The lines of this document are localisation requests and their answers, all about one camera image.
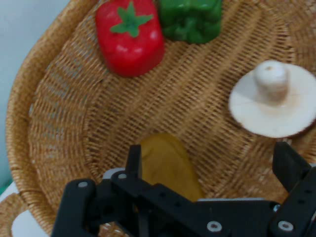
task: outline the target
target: yellow object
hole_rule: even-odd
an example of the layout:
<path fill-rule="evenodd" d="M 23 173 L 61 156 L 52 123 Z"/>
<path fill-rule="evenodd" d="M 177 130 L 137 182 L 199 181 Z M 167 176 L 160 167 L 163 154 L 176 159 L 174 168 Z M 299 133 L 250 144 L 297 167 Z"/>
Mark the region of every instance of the yellow object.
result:
<path fill-rule="evenodd" d="M 198 178 L 182 143 L 172 135 L 156 134 L 141 142 L 143 179 L 161 183 L 191 201 L 203 198 Z"/>

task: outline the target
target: woven wicker texture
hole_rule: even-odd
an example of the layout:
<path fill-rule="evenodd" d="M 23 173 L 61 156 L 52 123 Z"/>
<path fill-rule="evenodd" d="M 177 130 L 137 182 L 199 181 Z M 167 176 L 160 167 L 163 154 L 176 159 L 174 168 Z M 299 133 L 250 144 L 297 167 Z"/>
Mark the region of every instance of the woven wicker texture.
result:
<path fill-rule="evenodd" d="M 271 169 L 275 140 L 242 129 L 228 97 L 267 59 L 316 74 L 316 0 L 224 1 L 220 37 L 204 45 L 166 40 L 163 62 L 132 79 L 105 68 L 94 24 L 104 1 L 91 2 L 70 2 L 27 57 L 9 102 L 10 166 L 39 224 L 52 230 L 67 182 L 100 181 L 124 166 L 131 144 L 160 132 L 184 143 L 207 198 L 283 201 Z M 312 128 L 288 141 L 315 162 L 315 136 Z M 102 228 L 101 236 L 123 235 Z"/>

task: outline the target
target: screw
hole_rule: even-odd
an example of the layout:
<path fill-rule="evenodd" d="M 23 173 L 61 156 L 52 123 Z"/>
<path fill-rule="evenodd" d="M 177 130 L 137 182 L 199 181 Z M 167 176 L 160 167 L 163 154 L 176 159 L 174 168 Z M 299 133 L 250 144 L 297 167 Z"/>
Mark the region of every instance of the screw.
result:
<path fill-rule="evenodd" d="M 120 174 L 120 175 L 118 175 L 118 178 L 119 179 L 126 179 L 127 175 L 126 174 Z"/>
<path fill-rule="evenodd" d="M 88 183 L 87 183 L 87 182 L 81 182 L 81 183 L 78 184 L 78 187 L 79 187 L 79 188 L 85 188 L 85 187 L 87 187 L 87 186 L 88 186 Z"/>
<path fill-rule="evenodd" d="M 283 230 L 285 232 L 292 232 L 294 230 L 293 224 L 287 221 L 280 221 L 277 226 L 280 230 Z"/>
<path fill-rule="evenodd" d="M 210 221 L 209 223 L 207 223 L 207 229 L 213 233 L 218 233 L 222 231 L 223 227 L 221 223 L 217 221 Z"/>
<path fill-rule="evenodd" d="M 273 211 L 274 211 L 274 212 L 277 212 L 280 207 L 281 207 L 280 204 L 275 205 L 274 208 L 273 208 Z"/>

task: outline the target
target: red bell pepper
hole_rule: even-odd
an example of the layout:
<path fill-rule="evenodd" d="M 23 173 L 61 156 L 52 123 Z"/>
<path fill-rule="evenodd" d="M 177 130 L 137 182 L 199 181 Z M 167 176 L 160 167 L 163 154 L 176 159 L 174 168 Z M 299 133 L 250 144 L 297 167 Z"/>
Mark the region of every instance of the red bell pepper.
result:
<path fill-rule="evenodd" d="M 107 67 L 121 76 L 142 75 L 163 58 L 164 40 L 152 0 L 110 0 L 97 10 L 96 27 Z"/>

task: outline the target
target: mushroom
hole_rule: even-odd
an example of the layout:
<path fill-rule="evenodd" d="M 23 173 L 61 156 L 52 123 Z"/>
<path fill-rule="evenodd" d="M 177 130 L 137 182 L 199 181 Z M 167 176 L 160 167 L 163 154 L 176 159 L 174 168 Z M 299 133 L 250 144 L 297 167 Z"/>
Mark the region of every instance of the mushroom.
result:
<path fill-rule="evenodd" d="M 316 78 L 302 67 L 265 61 L 237 82 L 229 109 L 252 133 L 271 138 L 296 135 L 316 119 Z"/>

